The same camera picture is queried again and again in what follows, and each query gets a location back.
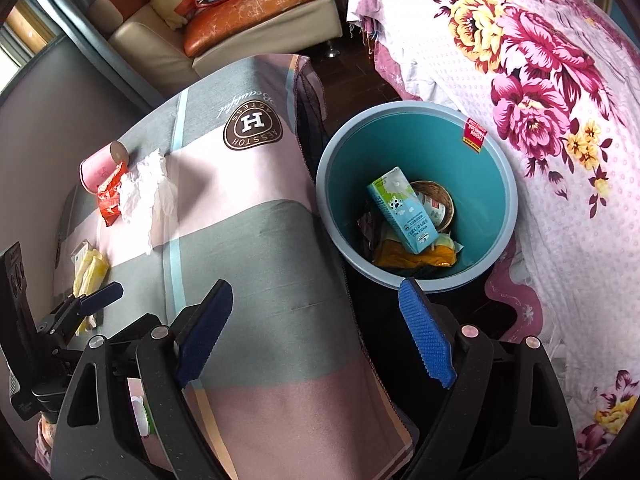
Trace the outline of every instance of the gray wall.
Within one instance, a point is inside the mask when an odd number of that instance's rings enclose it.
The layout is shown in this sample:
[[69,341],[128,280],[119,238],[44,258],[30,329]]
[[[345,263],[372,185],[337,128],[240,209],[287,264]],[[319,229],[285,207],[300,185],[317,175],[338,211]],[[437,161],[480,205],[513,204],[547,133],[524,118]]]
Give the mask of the gray wall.
[[[36,321],[52,307],[58,220],[78,182],[80,162],[140,118],[140,111],[64,36],[0,93],[0,250],[20,241]],[[37,418],[24,423],[11,407],[4,356],[0,409],[32,452]]]

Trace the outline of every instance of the orange wrapper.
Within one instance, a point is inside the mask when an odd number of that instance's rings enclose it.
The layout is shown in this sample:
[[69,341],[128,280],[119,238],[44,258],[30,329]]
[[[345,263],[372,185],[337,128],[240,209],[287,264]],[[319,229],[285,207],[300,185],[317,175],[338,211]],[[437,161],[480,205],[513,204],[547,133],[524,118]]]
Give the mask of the orange wrapper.
[[108,179],[98,188],[98,208],[100,214],[104,218],[107,227],[112,225],[120,216],[120,179],[125,173],[128,173],[127,163],[121,160],[115,171],[111,173]]

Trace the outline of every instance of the silver screw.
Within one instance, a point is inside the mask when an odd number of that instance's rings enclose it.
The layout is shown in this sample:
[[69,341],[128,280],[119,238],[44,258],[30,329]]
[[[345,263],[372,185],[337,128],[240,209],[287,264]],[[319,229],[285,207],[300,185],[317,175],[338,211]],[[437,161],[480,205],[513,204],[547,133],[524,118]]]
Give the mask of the silver screw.
[[169,329],[167,327],[165,327],[164,325],[156,326],[151,331],[151,337],[153,339],[162,339],[164,337],[167,337],[168,335],[169,335]]
[[101,335],[94,335],[89,339],[89,348],[99,348],[104,343],[104,338]]
[[462,327],[462,335],[465,337],[478,337],[478,329],[473,325],[465,325]]
[[527,344],[527,346],[529,348],[540,348],[540,339],[538,339],[537,337],[533,337],[532,335],[530,335],[529,337],[527,337],[524,342]]

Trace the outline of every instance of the trash can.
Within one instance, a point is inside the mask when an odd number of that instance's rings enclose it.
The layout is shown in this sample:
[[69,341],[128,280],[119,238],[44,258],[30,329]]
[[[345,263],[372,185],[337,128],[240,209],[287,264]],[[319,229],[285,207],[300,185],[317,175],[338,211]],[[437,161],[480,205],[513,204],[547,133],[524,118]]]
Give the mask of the trash can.
[[322,221],[347,261],[374,282],[398,288],[403,279],[375,267],[355,249],[362,240],[357,220],[368,198],[367,185],[395,166],[410,182],[433,180],[444,186],[456,209],[451,235],[464,248],[454,266],[418,280],[422,290],[443,292],[470,282],[506,247],[518,209],[513,172],[489,136],[479,153],[462,141],[465,121],[464,115],[435,104],[387,103],[349,120],[324,150],[316,179]]

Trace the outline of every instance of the floral fabric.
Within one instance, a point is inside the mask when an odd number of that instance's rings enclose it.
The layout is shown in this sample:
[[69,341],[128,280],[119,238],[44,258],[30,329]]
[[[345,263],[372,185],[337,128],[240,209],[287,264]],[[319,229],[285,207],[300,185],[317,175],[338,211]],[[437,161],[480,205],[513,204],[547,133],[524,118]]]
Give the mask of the floral fabric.
[[[635,405],[640,376],[638,50],[586,0],[350,0],[349,10],[388,48],[407,94],[443,89],[507,155],[519,250],[498,263],[511,279],[496,293],[518,305],[510,338],[538,334],[558,365],[584,474]],[[510,276],[519,258],[524,282]]]

